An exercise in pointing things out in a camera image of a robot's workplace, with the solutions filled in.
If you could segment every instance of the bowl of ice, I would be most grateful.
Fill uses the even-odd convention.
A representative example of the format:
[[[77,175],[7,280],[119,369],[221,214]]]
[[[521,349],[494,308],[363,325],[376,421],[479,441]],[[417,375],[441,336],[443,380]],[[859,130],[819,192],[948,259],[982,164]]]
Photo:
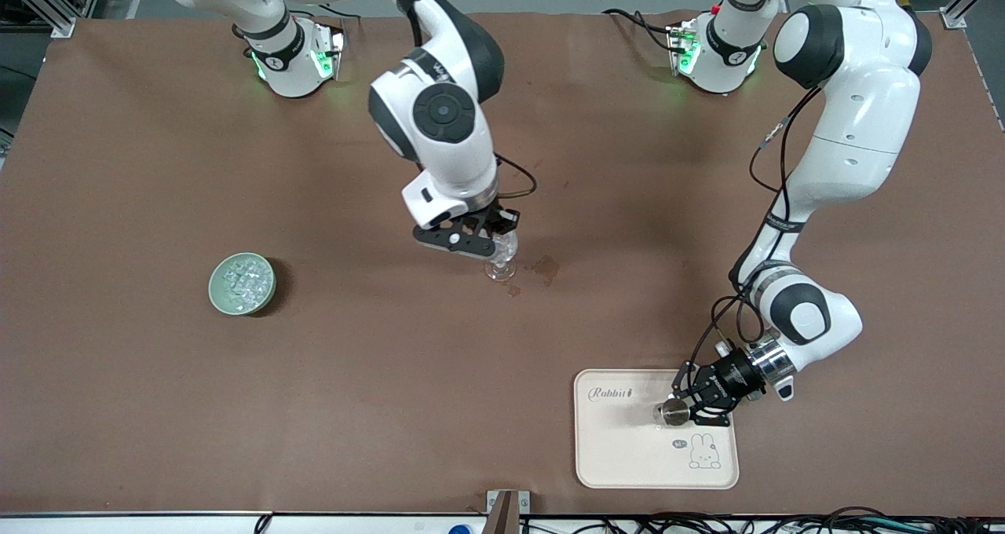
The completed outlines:
[[[230,255],[209,278],[209,302],[230,316],[258,312],[275,294],[275,273],[265,257],[244,251]]]

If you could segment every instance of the white tray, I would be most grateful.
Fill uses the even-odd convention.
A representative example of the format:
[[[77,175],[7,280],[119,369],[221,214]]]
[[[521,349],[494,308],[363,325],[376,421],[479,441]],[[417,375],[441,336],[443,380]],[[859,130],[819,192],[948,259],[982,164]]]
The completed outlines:
[[[660,425],[676,371],[587,369],[573,385],[576,475],[591,489],[729,489],[740,479],[733,426]]]

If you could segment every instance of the water stain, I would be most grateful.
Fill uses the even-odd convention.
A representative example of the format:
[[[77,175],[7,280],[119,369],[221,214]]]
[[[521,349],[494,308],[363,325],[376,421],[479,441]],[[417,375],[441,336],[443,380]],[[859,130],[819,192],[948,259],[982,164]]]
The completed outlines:
[[[531,266],[534,273],[545,278],[545,287],[551,287],[552,283],[555,282],[555,278],[559,275],[559,268],[561,265],[551,255],[545,255]]]

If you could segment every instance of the brown tabletop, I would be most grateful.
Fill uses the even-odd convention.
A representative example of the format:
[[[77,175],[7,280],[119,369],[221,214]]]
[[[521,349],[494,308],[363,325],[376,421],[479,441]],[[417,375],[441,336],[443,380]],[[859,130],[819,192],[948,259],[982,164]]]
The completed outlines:
[[[410,238],[415,168],[366,112],[403,20],[349,25],[344,82],[297,101],[222,20],[83,20],[53,42],[0,174],[0,508],[462,511],[521,488],[553,513],[1005,511],[1005,145],[963,32],[927,18],[888,182],[796,248],[861,337],[792,402],[736,412],[735,488],[592,491],[573,378],[689,354],[772,198],[751,151],[802,92],[766,57],[738,93],[698,93],[607,16],[478,20],[508,57],[496,149],[541,181],[509,287]],[[242,250],[279,265],[267,316],[206,298]]]

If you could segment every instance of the bunny face illustration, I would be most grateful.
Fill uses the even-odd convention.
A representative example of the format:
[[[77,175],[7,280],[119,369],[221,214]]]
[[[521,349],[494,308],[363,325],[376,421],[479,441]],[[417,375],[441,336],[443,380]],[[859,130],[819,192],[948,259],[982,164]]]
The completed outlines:
[[[691,461],[687,467],[692,470],[718,470],[723,467],[711,433],[691,436]]]

